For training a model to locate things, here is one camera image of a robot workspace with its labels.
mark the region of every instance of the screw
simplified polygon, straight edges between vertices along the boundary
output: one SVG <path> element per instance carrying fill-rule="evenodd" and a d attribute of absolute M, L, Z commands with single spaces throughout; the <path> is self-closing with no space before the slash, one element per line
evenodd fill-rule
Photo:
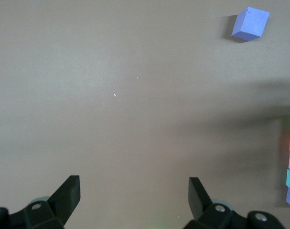
<path fill-rule="evenodd" d="M 41 207 L 41 204 L 35 204 L 32 206 L 32 210 L 36 210 L 36 209 L 39 209 Z"/>
<path fill-rule="evenodd" d="M 226 211 L 226 209 L 223 206 L 221 206 L 221 205 L 216 205 L 215 209 L 217 211 L 219 211 L 219 212 L 225 212 Z"/>
<path fill-rule="evenodd" d="M 255 217 L 260 220 L 260 221 L 263 221 L 263 222 L 266 222 L 267 221 L 267 218 L 265 215 L 261 214 L 261 213 L 256 213 L 255 214 Z"/>

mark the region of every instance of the silver bolt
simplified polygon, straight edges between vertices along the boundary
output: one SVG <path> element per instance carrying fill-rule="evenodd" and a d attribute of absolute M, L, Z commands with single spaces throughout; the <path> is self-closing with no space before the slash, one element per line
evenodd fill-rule
<path fill-rule="evenodd" d="M 267 218 L 265 215 L 261 214 L 261 213 L 256 213 L 255 214 L 255 217 L 260 220 L 260 221 L 263 221 L 263 222 L 266 222 L 267 221 Z"/>
<path fill-rule="evenodd" d="M 219 212 L 225 212 L 226 211 L 226 209 L 223 206 L 221 206 L 221 205 L 216 205 L 215 209 L 217 211 L 219 211 Z"/>
<path fill-rule="evenodd" d="M 35 204 L 32 206 L 32 210 L 36 210 L 36 209 L 39 209 L 41 207 L 41 204 Z"/>

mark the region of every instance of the gray surface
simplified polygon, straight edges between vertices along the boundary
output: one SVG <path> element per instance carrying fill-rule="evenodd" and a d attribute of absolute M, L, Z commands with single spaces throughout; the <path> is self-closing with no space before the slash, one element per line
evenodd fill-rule
<path fill-rule="evenodd" d="M 247 6 L 271 15 L 262 38 L 240 42 L 231 25 Z M 267 211 L 290 229 L 268 119 L 288 113 L 290 0 L 0 1 L 11 213 L 80 175 L 67 229 L 180 229 L 188 177 L 200 177 L 243 216 Z"/>

